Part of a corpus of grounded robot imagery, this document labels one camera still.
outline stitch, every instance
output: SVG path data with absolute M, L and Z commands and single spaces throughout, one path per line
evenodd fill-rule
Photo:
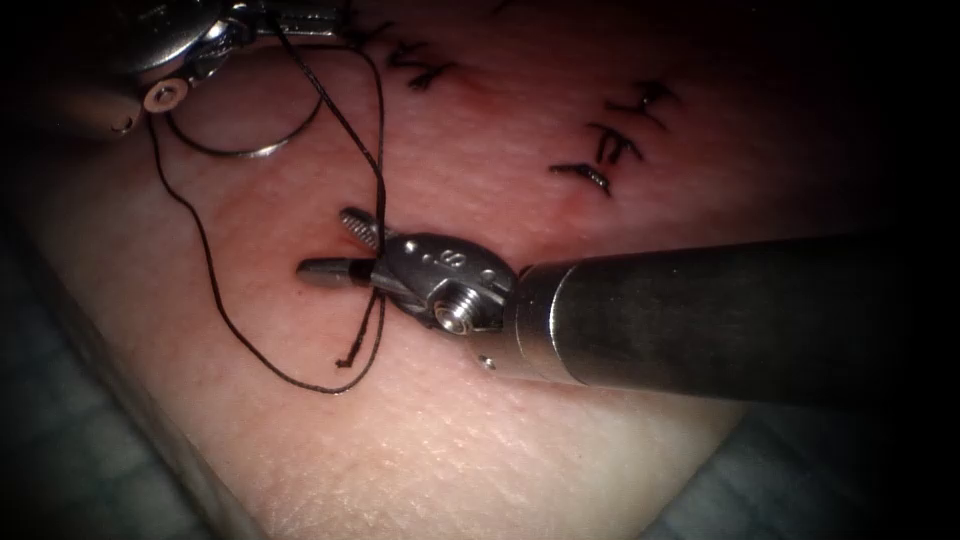
M 433 79 L 434 79 L 437 75 L 440 75 L 441 73 L 443 73 L 444 71 L 446 71 L 447 68 L 453 67 L 453 66 L 455 66 L 455 65 L 457 65 L 455 62 L 447 62 L 446 64 L 443 64 L 442 66 L 437 66 L 437 67 L 435 67 L 435 68 L 430 68 L 430 69 L 427 70 L 426 73 L 423 73 L 423 74 L 421 74 L 421 75 L 418 75 L 418 76 L 410 79 L 410 81 L 407 82 L 407 86 L 409 86 L 410 88 L 412 88 L 412 89 L 414 89 L 414 90 L 426 90 L 426 89 L 430 86 L 430 83 L 433 82 Z
M 607 197 L 613 196 L 610 194 L 610 181 L 607 180 L 607 177 L 604 176 L 600 171 L 594 169 L 589 163 L 561 163 L 558 165 L 550 165 L 547 170 L 555 174 L 577 174 L 600 186 L 600 189 L 607 194 Z
M 629 150 L 633 155 L 637 156 L 637 159 L 643 161 L 643 154 L 640 153 L 640 150 L 637 149 L 637 146 L 633 143 L 632 140 L 625 137 L 619 131 L 613 129 L 612 127 L 605 126 L 603 124 L 598 124 L 596 122 L 590 122 L 587 124 L 587 127 L 597 128 L 603 133 L 600 135 L 600 146 L 597 148 L 597 163 L 603 163 L 603 154 L 607 148 L 607 141 L 613 139 L 613 150 L 610 151 L 610 156 L 608 161 L 611 164 L 616 165 L 617 161 L 620 159 L 620 154 L 624 149 Z
M 349 47 L 354 49 L 362 49 L 367 43 L 370 42 L 373 38 L 382 34 L 387 28 L 390 28 L 395 23 L 393 21 L 384 21 L 380 26 L 370 30 L 369 32 L 364 32 L 359 29 L 350 29 L 344 32 L 343 39 Z
M 672 97 L 677 100 L 679 100 L 679 98 L 659 81 L 636 81 L 633 83 L 633 86 L 640 90 L 640 98 L 637 100 L 636 105 L 620 105 L 610 100 L 604 100 L 604 108 L 608 111 L 631 112 L 645 116 L 660 126 L 660 129 L 666 130 L 667 126 L 663 125 L 663 122 L 660 120 L 654 118 L 648 108 L 650 105 L 653 105 L 665 97 Z
M 418 41 L 410 45 L 407 45 L 401 41 L 397 44 L 397 48 L 394 49 L 389 56 L 387 56 L 387 65 L 390 67 L 419 67 L 423 69 L 430 69 L 430 64 L 425 62 L 400 59 L 401 56 L 406 56 L 407 54 L 412 53 L 413 51 L 422 47 L 426 47 L 427 45 L 428 43 L 426 41 Z

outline screw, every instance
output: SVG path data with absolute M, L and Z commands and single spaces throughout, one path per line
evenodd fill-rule
M 448 298 L 433 304 L 433 314 L 444 330 L 458 336 L 473 330 L 480 295 L 473 289 L 453 291 Z

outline small hole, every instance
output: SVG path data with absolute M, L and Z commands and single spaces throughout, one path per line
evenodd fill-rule
M 133 118 L 127 117 L 126 120 L 118 122 L 116 125 L 111 126 L 110 129 L 116 131 L 117 133 L 126 133 L 130 131 L 130 128 L 133 127 Z
M 480 360 L 480 365 L 483 366 L 484 369 L 489 369 L 490 371 L 497 369 L 497 365 L 493 363 L 493 358 L 481 354 L 477 359 Z

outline metal shaft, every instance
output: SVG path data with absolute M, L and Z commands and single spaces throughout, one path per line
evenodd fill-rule
M 536 265 L 472 346 L 504 376 L 876 404 L 910 363 L 901 255 L 863 235 Z

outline black suture thread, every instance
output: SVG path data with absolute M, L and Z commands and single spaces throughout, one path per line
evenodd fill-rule
M 582 176 L 599 186 L 600 189 L 607 194 L 607 197 L 613 197 L 613 195 L 610 194 L 610 180 L 608 180 L 603 173 L 594 169 L 589 163 L 559 163 L 557 165 L 550 165 L 547 167 L 547 170 L 552 173 L 574 173 Z
M 623 133 L 620 133 L 610 126 L 599 124 L 597 122 L 589 122 L 587 127 L 602 131 L 600 134 L 600 144 L 597 147 L 597 164 L 603 162 L 603 154 L 606 152 L 607 141 L 610 139 L 613 139 L 613 150 L 610 151 L 610 157 L 607 159 L 607 161 L 609 161 L 611 164 L 617 164 L 617 161 L 620 160 L 620 154 L 623 153 L 624 149 L 629 150 L 634 156 L 636 156 L 637 159 L 643 161 L 643 154 L 640 153 L 640 149 L 638 149 L 637 145 L 634 144 L 634 142 Z
M 377 221 L 380 224 L 380 226 L 378 227 L 379 245 L 377 249 L 377 255 L 380 256 L 382 254 L 383 245 L 384 245 L 384 230 L 385 230 L 384 223 L 386 221 L 386 217 L 385 217 L 386 186 L 383 180 L 383 172 L 382 172 L 385 110 L 384 110 L 384 103 L 383 103 L 383 86 L 380 81 L 380 73 L 376 69 L 376 65 L 373 63 L 373 60 L 371 60 L 369 56 L 367 56 L 366 54 L 364 54 L 362 51 L 358 49 L 351 48 L 351 47 L 337 46 L 337 45 L 320 45 L 320 46 L 309 47 L 311 49 L 346 50 L 346 51 L 354 52 L 360 55 L 371 67 L 374 74 L 374 80 L 376 83 L 377 99 L 378 99 L 378 105 L 379 105 L 378 154 L 377 154 L 377 160 L 374 161 L 373 156 L 370 155 L 370 152 L 363 145 L 363 142 L 360 141 L 360 138 L 357 136 L 356 132 L 350 126 L 349 122 L 347 122 L 346 118 L 344 118 L 343 115 L 340 113 L 340 110 L 336 107 L 336 105 L 333 103 L 333 100 L 326 93 L 326 90 L 323 88 L 323 85 L 320 84 L 320 81 L 317 80 L 316 76 L 313 74 L 313 71 L 309 68 L 309 66 L 306 65 L 306 63 L 297 53 L 296 49 L 294 49 L 293 46 L 290 44 L 289 40 L 286 38 L 286 35 L 284 34 L 282 28 L 280 28 L 280 25 L 277 23 L 276 19 L 272 16 L 268 16 L 267 22 L 271 24 L 274 32 L 280 38 L 280 41 L 283 44 L 284 49 L 297 63 L 297 65 L 300 67 L 301 71 L 303 71 L 304 75 L 311 82 L 311 84 L 313 84 L 314 88 L 317 90 L 317 93 L 320 95 L 320 98 L 323 100 L 324 103 L 326 103 L 327 107 L 330 108 L 331 112 L 340 122 L 340 125 L 344 128 L 344 130 L 347 131 L 347 133 L 350 135 L 351 139 L 353 139 L 354 143 L 357 145 L 357 148 L 360 150 L 363 156 L 367 159 L 367 162 L 370 164 L 373 170 L 374 176 L 376 176 L 377 178 Z M 220 314 L 220 318 L 223 320 L 224 324 L 226 324 L 227 328 L 234 335 L 234 337 L 241 344 L 243 344 L 247 348 L 247 350 L 250 351 L 251 354 L 253 354 L 264 366 L 266 366 L 270 371 L 272 371 L 277 377 L 294 386 L 303 388 L 305 390 L 310 390 L 313 392 L 319 392 L 322 394 L 341 394 L 343 392 L 346 392 L 347 390 L 350 390 L 354 386 L 356 386 L 357 383 L 359 383 L 364 378 L 364 376 L 366 376 L 367 372 L 373 366 L 373 362 L 376 359 L 377 351 L 380 348 L 380 341 L 383 337 L 384 317 L 386 314 L 386 307 L 385 307 L 386 304 L 385 304 L 384 295 L 377 289 L 372 290 L 370 294 L 370 299 L 367 302 L 367 307 L 364 311 L 363 320 L 361 322 L 360 329 L 358 330 L 356 339 L 354 340 L 350 348 L 350 354 L 348 355 L 346 360 L 337 360 L 336 362 L 336 365 L 338 367 L 346 367 L 353 364 L 353 360 L 357 355 L 357 353 L 359 352 L 360 346 L 363 343 L 363 338 L 366 335 L 366 330 L 369 324 L 370 315 L 373 311 L 373 305 L 379 299 L 380 309 L 379 309 L 379 318 L 378 318 L 378 324 L 377 324 L 377 334 L 370 351 L 370 359 L 367 361 L 366 365 L 364 365 L 363 369 L 360 370 L 357 376 L 353 378 L 353 380 L 339 387 L 327 387 L 327 386 L 306 383 L 301 380 L 295 379 L 290 375 L 287 375 L 283 370 L 281 370 L 272 362 L 270 362 L 270 360 L 268 360 L 267 357 L 253 345 L 253 343 L 243 334 L 243 332 L 241 332 L 240 329 L 237 328 L 233 320 L 228 315 L 227 310 L 223 304 L 223 297 L 221 296 L 221 293 L 220 293 L 220 285 L 219 285 L 219 282 L 217 281 L 217 275 L 214 270 L 213 253 L 210 249 L 210 242 L 207 238 L 207 233 L 206 233 L 206 229 L 203 226 L 203 221 L 200 219 L 200 214 L 197 212 L 196 208 L 185 197 L 183 197 L 182 195 L 180 195 L 180 193 L 178 193 L 175 189 L 173 189 L 173 187 L 170 185 L 169 181 L 167 180 L 166 174 L 163 170 L 163 161 L 160 156 L 160 142 L 157 137 L 156 128 L 153 124 L 152 116 L 148 115 L 147 126 L 150 132 L 150 140 L 153 144 L 153 154 L 154 154 L 154 160 L 157 167 L 157 174 L 160 177 L 160 181 L 163 184 L 164 189 L 167 191 L 167 194 L 169 194 L 170 197 L 173 198 L 177 203 L 179 203 L 184 208 L 186 208 L 190 212 L 190 215 L 193 217 L 193 221 L 197 227 L 197 232 L 200 235 L 200 242 L 203 246 L 203 252 L 204 252 L 204 257 L 207 263 L 207 272 L 210 278 L 210 287 L 213 292 L 214 303 L 216 304 L 217 311 Z

